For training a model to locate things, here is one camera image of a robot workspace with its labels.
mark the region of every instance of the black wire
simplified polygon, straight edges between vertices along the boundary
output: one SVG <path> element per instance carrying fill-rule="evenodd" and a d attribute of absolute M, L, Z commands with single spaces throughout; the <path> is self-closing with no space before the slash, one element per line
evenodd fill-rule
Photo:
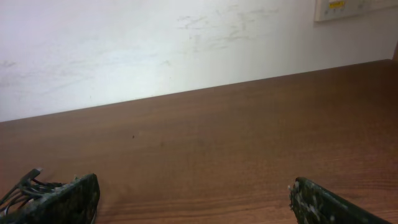
<path fill-rule="evenodd" d="M 26 200 L 26 199 L 27 199 L 27 197 L 18 199 L 18 200 L 16 200 L 11 206 L 13 206 L 13 205 L 15 205 L 15 204 L 18 204 L 19 202 L 23 202 L 23 201 Z"/>
<path fill-rule="evenodd" d="M 38 193 L 38 194 L 44 194 L 45 192 L 41 192 L 39 190 L 34 189 L 33 187 L 29 188 L 29 190 L 33 190 L 34 192 Z"/>
<path fill-rule="evenodd" d="M 26 190 L 25 188 L 22 188 L 22 186 L 19 186 L 19 190 L 21 190 L 22 192 L 24 192 L 25 194 L 29 195 L 29 196 L 38 196 L 38 197 L 43 197 L 42 194 L 38 194 L 38 193 L 34 193 L 31 191 Z"/>
<path fill-rule="evenodd" d="M 17 189 L 17 186 L 15 185 L 8 193 L 0 200 L 0 205 L 2 205 L 4 202 L 8 201 L 9 196 Z"/>
<path fill-rule="evenodd" d="M 54 190 L 54 188 L 41 186 L 39 184 L 32 185 L 32 188 L 38 190 L 39 192 L 45 192 L 45 193 L 50 193 L 51 191 Z"/>
<path fill-rule="evenodd" d="M 18 202 L 16 202 L 17 199 L 21 198 L 22 196 L 23 196 L 23 195 L 18 195 L 18 196 L 16 196 L 16 197 L 14 197 L 14 198 L 7 204 L 7 206 L 6 206 L 5 209 L 4 209 L 4 214 L 5 214 L 5 215 L 8 214 L 8 210 L 10 209 L 11 205 L 14 205 L 15 203 L 18 203 Z"/>
<path fill-rule="evenodd" d="M 26 205 L 26 203 L 28 203 L 28 202 L 29 202 L 30 200 L 32 200 L 32 199 L 34 199 L 34 197 L 29 197 L 29 198 L 27 198 L 27 199 L 25 200 L 25 202 L 22 203 L 22 204 L 18 207 L 18 209 L 22 208 L 24 205 Z"/>
<path fill-rule="evenodd" d="M 47 184 L 41 183 L 40 181 L 38 181 L 38 180 L 36 180 L 36 179 L 32 179 L 32 181 L 35 182 L 36 184 L 43 185 L 43 186 L 47 186 Z"/>
<path fill-rule="evenodd" d="M 10 200 L 11 198 L 13 198 L 13 196 L 15 196 L 15 195 L 17 195 L 17 194 L 19 194 L 21 191 L 14 191 L 14 193 L 12 193 L 12 194 L 10 194 L 9 196 L 8 196 L 8 198 L 6 198 L 3 202 L 1 202 L 0 203 L 0 206 L 1 205 L 3 205 L 4 203 L 6 203 L 8 200 Z"/>

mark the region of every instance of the wall stain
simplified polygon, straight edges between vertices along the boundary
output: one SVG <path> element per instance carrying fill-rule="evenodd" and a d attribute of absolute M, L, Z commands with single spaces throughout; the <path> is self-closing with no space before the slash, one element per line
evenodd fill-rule
<path fill-rule="evenodd" d="M 16 64 L 17 64 L 16 62 L 7 61 L 7 60 L 0 61 L 0 67 L 2 68 L 10 68 Z"/>
<path fill-rule="evenodd" d="M 180 54 L 191 54 L 211 50 L 227 49 L 233 42 L 256 40 L 264 37 L 264 30 L 258 29 L 262 21 L 279 13 L 279 9 L 257 8 L 248 11 L 239 10 L 237 4 L 219 8 L 211 14 L 190 17 L 181 16 L 178 29 L 186 30 L 189 35 Z"/>
<path fill-rule="evenodd" d="M 203 20 L 205 20 L 206 18 L 207 18 L 207 16 L 203 16 L 203 17 L 201 17 L 201 18 L 199 18 L 199 19 L 191 20 L 189 23 L 187 23 L 187 24 L 185 25 L 185 28 L 188 28 L 188 27 L 190 27 L 190 26 L 192 26 L 192 25 L 194 25 L 194 24 L 197 24 L 198 22 L 203 21 Z"/>
<path fill-rule="evenodd" d="M 61 90 L 63 88 L 66 88 L 66 87 L 69 87 L 69 86 L 72 86 L 72 85 L 75 85 L 77 83 L 81 83 L 83 81 L 86 81 L 86 80 L 89 80 L 89 79 L 93 79 L 93 78 L 94 77 L 84 77 L 84 78 L 81 78 L 81 79 L 78 79 L 78 80 L 75 80 L 75 81 L 72 81 L 72 82 L 68 82 L 68 83 L 56 86 L 54 88 L 51 88 L 50 90 L 47 90 L 47 91 L 41 93 L 40 95 L 47 95 L 47 94 L 53 93 L 55 91 Z"/>

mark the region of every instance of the white wall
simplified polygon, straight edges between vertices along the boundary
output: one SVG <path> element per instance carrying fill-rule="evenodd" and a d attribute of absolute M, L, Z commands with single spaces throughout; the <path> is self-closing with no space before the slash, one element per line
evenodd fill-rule
<path fill-rule="evenodd" d="M 315 0 L 2 0 L 0 121 L 391 58 L 398 9 Z"/>

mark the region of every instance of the wooden table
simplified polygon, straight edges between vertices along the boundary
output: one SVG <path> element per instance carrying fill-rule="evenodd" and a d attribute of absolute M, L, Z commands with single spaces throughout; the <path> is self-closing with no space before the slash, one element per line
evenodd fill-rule
<path fill-rule="evenodd" d="M 397 223 L 398 62 L 3 122 L 0 150 L 1 194 L 97 174 L 97 223 L 296 223 L 298 176 Z"/>

